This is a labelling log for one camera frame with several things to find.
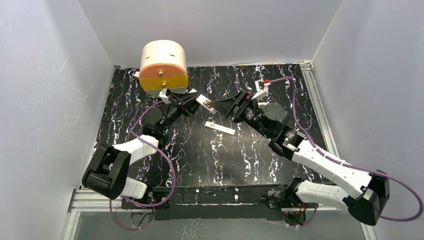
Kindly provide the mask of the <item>cylindrical drawer box orange front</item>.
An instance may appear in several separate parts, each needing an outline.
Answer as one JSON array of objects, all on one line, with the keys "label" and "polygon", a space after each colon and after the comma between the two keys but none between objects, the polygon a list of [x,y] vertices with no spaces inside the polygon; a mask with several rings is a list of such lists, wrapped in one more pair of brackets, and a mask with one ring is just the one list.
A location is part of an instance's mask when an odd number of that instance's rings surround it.
[{"label": "cylindrical drawer box orange front", "polygon": [[156,98],[163,89],[184,93],[189,80],[183,47],[165,39],[147,43],[141,52],[138,79],[142,89]]}]

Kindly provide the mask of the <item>orange green battery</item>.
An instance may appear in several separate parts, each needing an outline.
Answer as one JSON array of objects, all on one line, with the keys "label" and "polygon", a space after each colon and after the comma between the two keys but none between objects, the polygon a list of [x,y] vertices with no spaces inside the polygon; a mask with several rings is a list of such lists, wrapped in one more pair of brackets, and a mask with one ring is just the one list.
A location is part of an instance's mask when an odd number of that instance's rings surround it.
[{"label": "orange green battery", "polygon": [[211,108],[212,108],[212,107],[211,107],[211,104],[210,104],[210,102],[209,102],[209,101],[204,101],[204,102],[203,102],[203,105],[204,105],[205,107],[209,108],[209,109],[211,109]]}]

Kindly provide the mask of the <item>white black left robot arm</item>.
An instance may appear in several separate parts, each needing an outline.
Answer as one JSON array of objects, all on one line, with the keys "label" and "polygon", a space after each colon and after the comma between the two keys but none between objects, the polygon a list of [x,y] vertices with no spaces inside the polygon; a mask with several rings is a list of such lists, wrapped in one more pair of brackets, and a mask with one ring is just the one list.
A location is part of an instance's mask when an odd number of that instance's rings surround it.
[{"label": "white black left robot arm", "polygon": [[167,131],[180,117],[194,114],[199,107],[200,92],[173,93],[165,89],[160,93],[164,107],[156,104],[149,107],[140,117],[142,133],[133,140],[115,144],[99,145],[82,177],[82,186],[111,200],[117,197],[142,199],[148,185],[128,176],[129,167],[147,156],[163,150]]}]

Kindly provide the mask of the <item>long white rectangular block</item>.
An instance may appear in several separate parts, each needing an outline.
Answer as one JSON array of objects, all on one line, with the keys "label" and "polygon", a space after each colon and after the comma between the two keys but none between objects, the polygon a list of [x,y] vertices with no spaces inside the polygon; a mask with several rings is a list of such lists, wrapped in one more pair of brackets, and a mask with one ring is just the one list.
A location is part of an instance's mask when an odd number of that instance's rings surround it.
[{"label": "long white rectangular block", "polygon": [[197,98],[196,101],[203,107],[205,108],[207,111],[209,111],[211,114],[215,115],[217,113],[217,111],[212,107],[211,105],[211,100],[209,100],[205,95],[200,94]]}]

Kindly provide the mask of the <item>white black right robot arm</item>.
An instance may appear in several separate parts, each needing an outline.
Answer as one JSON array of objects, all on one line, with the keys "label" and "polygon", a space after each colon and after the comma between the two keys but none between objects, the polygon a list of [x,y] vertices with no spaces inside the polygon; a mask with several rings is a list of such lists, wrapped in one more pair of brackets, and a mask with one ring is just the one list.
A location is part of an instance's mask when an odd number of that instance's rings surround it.
[{"label": "white black right robot arm", "polygon": [[245,122],[263,137],[281,157],[311,168],[332,182],[313,183],[296,177],[283,190],[271,190],[264,196],[270,208],[302,204],[322,204],[346,210],[357,221],[375,226],[390,197],[390,184],[382,171],[369,173],[352,169],[327,151],[312,144],[305,134],[288,126],[289,115],[276,102],[260,107],[247,92],[212,101],[210,104],[224,118],[234,123]]}]

